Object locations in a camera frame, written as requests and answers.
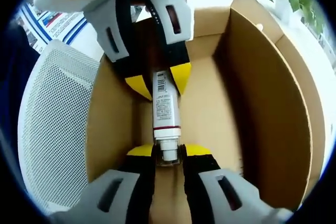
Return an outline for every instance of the brown cardboard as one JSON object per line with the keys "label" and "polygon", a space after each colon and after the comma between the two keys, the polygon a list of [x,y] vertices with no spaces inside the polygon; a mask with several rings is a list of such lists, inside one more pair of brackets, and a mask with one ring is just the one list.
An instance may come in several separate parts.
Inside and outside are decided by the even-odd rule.
{"label": "brown cardboard", "polygon": [[[150,19],[137,27],[148,33],[141,38],[145,45],[155,40]],[[222,168],[244,172],[267,203],[294,209],[309,179],[310,119],[273,40],[234,9],[195,11],[195,38],[186,43],[192,73],[180,100],[180,141],[209,148]],[[103,57],[88,116],[89,180],[116,168],[127,150],[152,142],[152,104],[118,80]],[[190,223],[181,169],[157,169],[153,223]]]}
{"label": "brown cardboard", "polygon": [[247,17],[253,24],[263,24],[263,32],[279,49],[290,66],[307,105],[312,134],[312,161],[307,195],[321,175],[326,139],[324,116],[318,90],[303,57],[270,13],[256,0],[249,0],[248,4],[246,3],[246,0],[234,0],[231,7]]}

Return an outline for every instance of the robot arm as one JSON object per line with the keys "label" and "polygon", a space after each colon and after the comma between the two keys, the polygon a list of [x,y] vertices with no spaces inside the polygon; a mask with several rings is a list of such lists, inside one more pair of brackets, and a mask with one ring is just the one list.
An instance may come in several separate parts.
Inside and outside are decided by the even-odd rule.
{"label": "robot arm", "polygon": [[[152,18],[160,39],[163,56],[179,92],[184,92],[191,64],[185,41],[193,38],[193,12],[186,0],[142,0]],[[136,92],[151,100],[143,75],[145,70],[130,16],[130,0],[34,0],[43,10],[83,11],[97,32],[97,40],[116,73]]]}
{"label": "robot arm", "polygon": [[[50,216],[53,223],[149,223],[154,194],[155,148],[131,150],[119,170],[109,170],[83,191],[67,212]],[[258,189],[240,175],[220,169],[208,149],[181,146],[184,190],[193,224],[284,223],[292,214],[274,209]]]}

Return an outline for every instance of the white perforated panel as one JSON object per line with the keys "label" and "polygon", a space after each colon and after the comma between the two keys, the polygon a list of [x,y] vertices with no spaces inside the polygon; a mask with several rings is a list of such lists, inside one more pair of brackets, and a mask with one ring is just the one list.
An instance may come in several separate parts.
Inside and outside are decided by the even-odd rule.
{"label": "white perforated panel", "polygon": [[88,184],[86,121],[99,63],[54,40],[29,77],[18,121],[21,171],[46,214],[77,203]]}

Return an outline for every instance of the red stripe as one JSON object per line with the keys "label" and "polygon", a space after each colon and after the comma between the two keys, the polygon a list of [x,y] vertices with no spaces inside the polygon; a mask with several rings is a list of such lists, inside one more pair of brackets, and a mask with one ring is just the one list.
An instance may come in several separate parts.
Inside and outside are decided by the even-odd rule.
{"label": "red stripe", "polygon": [[157,131],[157,130],[176,129],[176,128],[180,129],[181,126],[163,126],[163,127],[156,127],[156,128],[154,128],[154,130]]}

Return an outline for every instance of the white bottle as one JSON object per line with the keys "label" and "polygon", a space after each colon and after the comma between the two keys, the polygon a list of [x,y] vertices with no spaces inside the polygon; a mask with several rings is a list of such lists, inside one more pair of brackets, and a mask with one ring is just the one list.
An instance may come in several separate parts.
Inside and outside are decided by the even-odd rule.
{"label": "white bottle", "polygon": [[153,75],[153,130],[164,162],[178,161],[181,121],[177,90],[169,71]]}

